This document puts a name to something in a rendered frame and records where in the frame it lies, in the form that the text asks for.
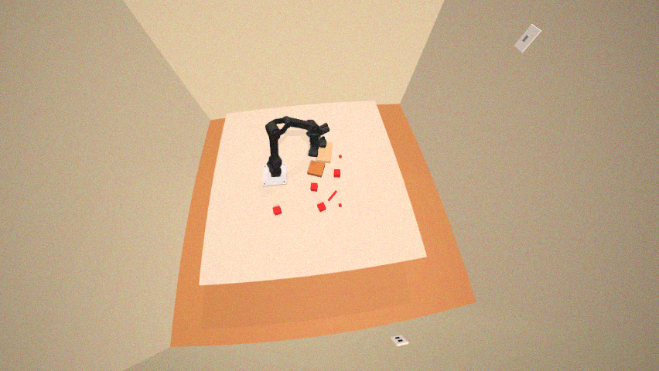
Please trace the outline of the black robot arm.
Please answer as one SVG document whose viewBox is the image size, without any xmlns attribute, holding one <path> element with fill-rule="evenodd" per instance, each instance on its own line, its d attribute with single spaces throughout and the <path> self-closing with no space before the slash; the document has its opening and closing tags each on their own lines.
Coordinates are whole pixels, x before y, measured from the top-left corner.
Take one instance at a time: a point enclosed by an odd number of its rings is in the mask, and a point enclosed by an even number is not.
<svg viewBox="0 0 659 371">
<path fill-rule="evenodd" d="M 284 124 L 281 129 L 279 129 L 277 124 Z M 283 118 L 277 118 L 265 125 L 267 135 L 270 142 L 270 156 L 268 158 L 268 170 L 271 173 L 271 177 L 281 177 L 282 174 L 282 159 L 278 155 L 278 139 L 281 134 L 284 134 L 288 128 L 302 128 L 306 129 L 306 135 L 311 141 L 317 141 L 319 134 L 324 135 L 330 132 L 328 124 L 325 122 L 320 126 L 314 120 L 300 120 L 293 117 L 285 116 Z M 322 136 L 317 142 L 317 148 L 326 147 L 326 139 Z"/>
</svg>

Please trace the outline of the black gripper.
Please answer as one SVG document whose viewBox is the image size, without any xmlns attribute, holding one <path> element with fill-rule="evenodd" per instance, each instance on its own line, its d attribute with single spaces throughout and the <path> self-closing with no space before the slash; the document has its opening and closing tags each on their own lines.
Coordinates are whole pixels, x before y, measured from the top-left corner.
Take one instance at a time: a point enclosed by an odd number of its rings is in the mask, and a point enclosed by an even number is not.
<svg viewBox="0 0 659 371">
<path fill-rule="evenodd" d="M 319 138 L 321 138 L 321 134 L 319 134 Z M 318 150 L 319 149 L 316 146 L 317 146 L 317 142 L 319 141 L 319 138 L 318 138 L 317 141 L 311 141 L 309 139 L 309 142 L 310 142 L 309 145 L 311 145 L 311 146 L 310 146 L 310 149 L 309 149 L 309 152 L 308 152 L 308 156 L 311 156 L 311 157 L 317 157 L 318 156 Z"/>
</svg>

